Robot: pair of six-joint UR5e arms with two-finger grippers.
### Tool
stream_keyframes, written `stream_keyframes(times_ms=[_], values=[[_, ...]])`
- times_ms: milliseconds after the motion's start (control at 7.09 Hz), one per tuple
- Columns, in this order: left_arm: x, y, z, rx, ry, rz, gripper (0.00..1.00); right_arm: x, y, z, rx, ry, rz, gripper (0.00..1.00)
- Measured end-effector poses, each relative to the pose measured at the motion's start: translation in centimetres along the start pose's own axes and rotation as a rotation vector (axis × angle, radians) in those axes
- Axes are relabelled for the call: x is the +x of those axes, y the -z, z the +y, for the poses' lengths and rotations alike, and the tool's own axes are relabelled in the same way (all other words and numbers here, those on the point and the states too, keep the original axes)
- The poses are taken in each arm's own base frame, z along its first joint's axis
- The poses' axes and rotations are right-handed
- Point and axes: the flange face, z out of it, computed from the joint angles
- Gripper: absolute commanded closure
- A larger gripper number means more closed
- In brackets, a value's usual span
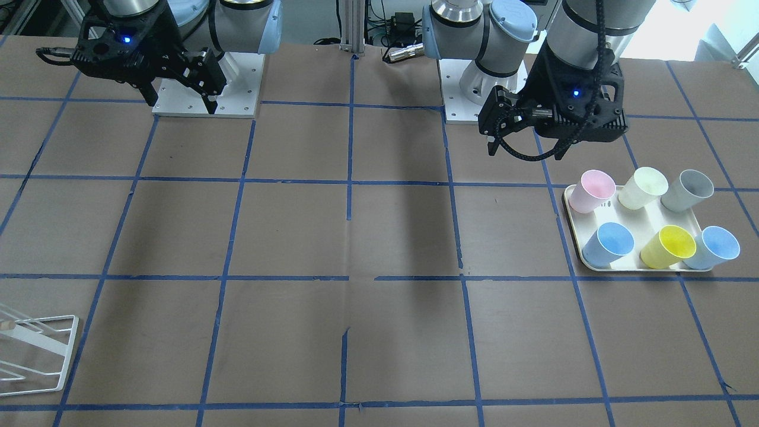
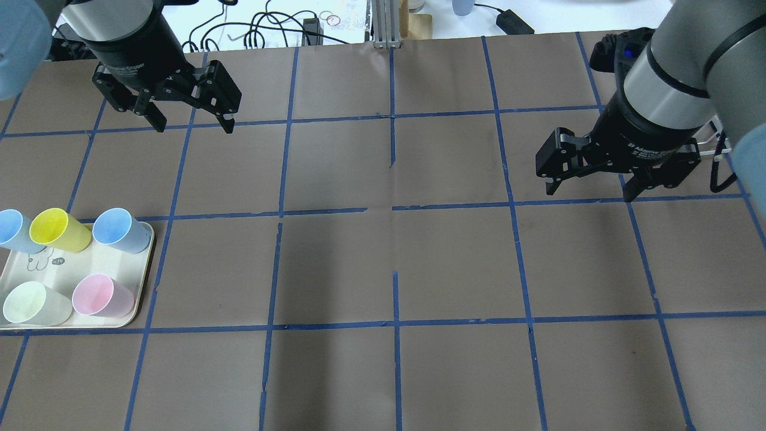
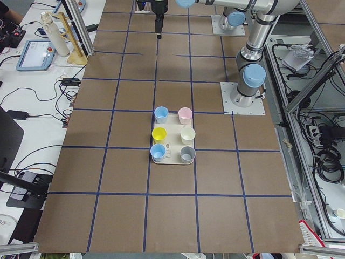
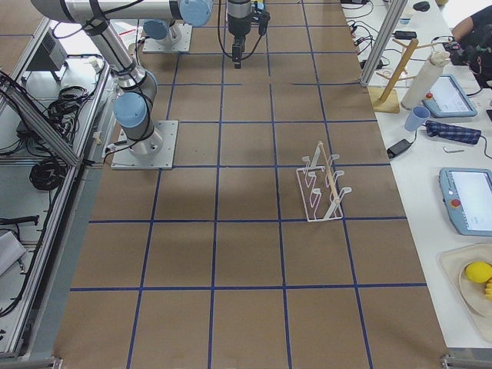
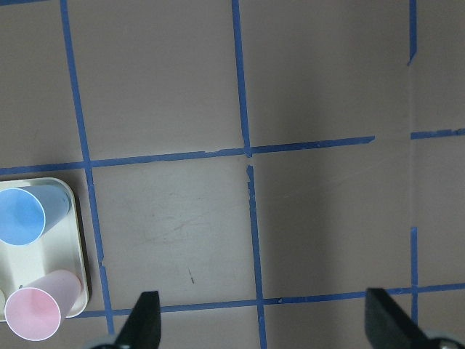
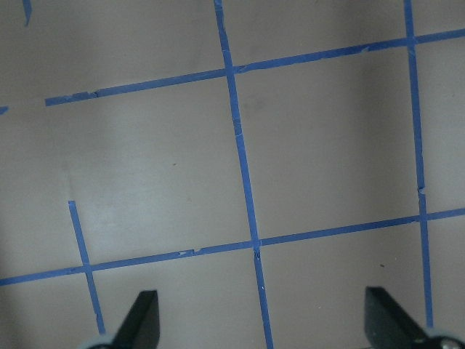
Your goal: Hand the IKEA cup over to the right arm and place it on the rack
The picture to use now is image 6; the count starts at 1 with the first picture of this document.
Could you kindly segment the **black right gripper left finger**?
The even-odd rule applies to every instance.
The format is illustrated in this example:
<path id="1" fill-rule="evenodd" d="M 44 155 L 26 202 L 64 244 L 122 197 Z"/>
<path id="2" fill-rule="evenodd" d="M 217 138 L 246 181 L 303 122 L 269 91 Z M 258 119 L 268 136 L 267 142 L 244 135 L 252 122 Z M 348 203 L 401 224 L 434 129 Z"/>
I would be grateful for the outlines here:
<path id="1" fill-rule="evenodd" d="M 161 337 L 158 293 L 156 290 L 138 294 L 111 348 L 156 349 Z"/>

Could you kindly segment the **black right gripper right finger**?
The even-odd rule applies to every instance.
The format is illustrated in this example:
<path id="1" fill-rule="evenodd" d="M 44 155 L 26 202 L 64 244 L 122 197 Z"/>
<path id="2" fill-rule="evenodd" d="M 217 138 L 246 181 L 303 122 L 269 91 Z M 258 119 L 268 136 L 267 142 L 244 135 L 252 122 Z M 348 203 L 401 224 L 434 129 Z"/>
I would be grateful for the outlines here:
<path id="1" fill-rule="evenodd" d="M 372 348 L 436 348 L 436 342 L 382 287 L 367 286 L 364 332 Z"/>

